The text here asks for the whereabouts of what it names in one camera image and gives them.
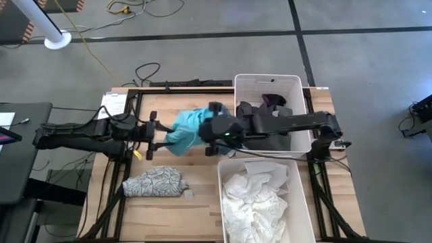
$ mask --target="white fabric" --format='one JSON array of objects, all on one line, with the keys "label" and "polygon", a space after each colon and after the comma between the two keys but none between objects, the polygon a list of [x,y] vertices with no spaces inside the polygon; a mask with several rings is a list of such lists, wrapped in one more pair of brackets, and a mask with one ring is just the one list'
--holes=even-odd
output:
[{"label": "white fabric", "polygon": [[288,207],[266,185],[271,174],[233,175],[224,185],[222,194],[225,228],[229,243],[274,243],[281,239]]}]

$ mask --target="white plastic bin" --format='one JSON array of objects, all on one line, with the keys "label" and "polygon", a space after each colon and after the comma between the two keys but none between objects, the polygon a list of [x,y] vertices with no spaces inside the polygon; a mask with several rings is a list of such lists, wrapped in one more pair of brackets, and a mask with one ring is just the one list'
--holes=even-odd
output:
[{"label": "white plastic bin", "polygon": [[222,226],[223,226],[223,241],[229,243],[227,232],[225,231],[225,221],[223,216],[222,205],[222,190],[223,182],[226,176],[246,170],[244,164],[255,161],[269,161],[287,165],[290,170],[288,180],[289,192],[282,195],[281,198],[288,203],[288,208],[283,213],[286,219],[286,228],[283,232],[280,243],[315,243],[315,237],[312,229],[309,211],[304,197],[302,181],[298,172],[297,163],[291,159],[228,159],[220,161],[217,166],[217,174],[219,178],[219,196],[221,201]]},{"label": "white plastic bin", "polygon": [[[302,82],[298,76],[273,74],[238,74],[234,78],[234,102],[249,102],[259,107],[263,103],[263,94],[281,95],[287,101],[286,107],[292,109],[293,115],[306,114]],[[250,151],[262,155],[301,157],[311,149],[309,131],[291,132],[290,151]],[[236,153],[237,157],[250,157]]]}]

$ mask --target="wooden table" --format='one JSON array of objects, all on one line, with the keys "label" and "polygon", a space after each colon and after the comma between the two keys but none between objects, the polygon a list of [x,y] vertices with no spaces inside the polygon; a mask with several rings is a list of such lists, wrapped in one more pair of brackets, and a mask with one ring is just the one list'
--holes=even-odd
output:
[{"label": "wooden table", "polygon": [[[127,92],[127,88],[113,88],[115,92]],[[315,111],[334,113],[333,103],[328,88],[310,88]],[[209,101],[219,101],[234,110],[233,94],[146,94],[140,108],[140,119],[147,120],[151,111],[157,111],[157,119],[170,127],[179,111],[206,107]],[[157,140],[162,140],[163,132],[157,132]],[[146,146],[140,152],[145,155]],[[332,153],[334,158],[342,158],[345,152]],[[223,241],[219,189],[217,181],[217,163],[224,157],[204,156],[204,147],[194,147],[184,157],[173,156],[166,148],[157,151],[152,161],[139,161],[134,158],[131,176],[136,177],[146,170],[160,165],[174,166],[183,173],[193,193],[193,200],[186,200],[184,195],[178,198],[128,198],[121,228],[121,241]],[[104,183],[101,211],[105,208],[113,166],[108,170],[107,179],[103,174],[107,158],[98,154],[88,186],[88,215],[84,233],[95,222],[101,186]],[[350,174],[336,163],[326,163],[329,183],[335,207],[344,219],[360,235],[365,235],[356,193]],[[306,163],[298,162],[304,193],[308,203],[310,218],[315,237],[319,238],[313,194]],[[113,235],[117,209],[111,214],[108,236]],[[323,206],[328,236],[331,236],[331,224],[327,209]],[[81,217],[82,227],[85,206]]]}]

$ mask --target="patterned fabric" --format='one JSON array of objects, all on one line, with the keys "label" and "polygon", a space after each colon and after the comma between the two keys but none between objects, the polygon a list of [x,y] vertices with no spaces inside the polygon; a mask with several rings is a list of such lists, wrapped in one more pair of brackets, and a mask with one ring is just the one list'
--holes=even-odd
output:
[{"label": "patterned fabric", "polygon": [[174,167],[155,167],[137,178],[123,182],[124,194],[133,196],[180,196],[188,188],[182,174]]}]

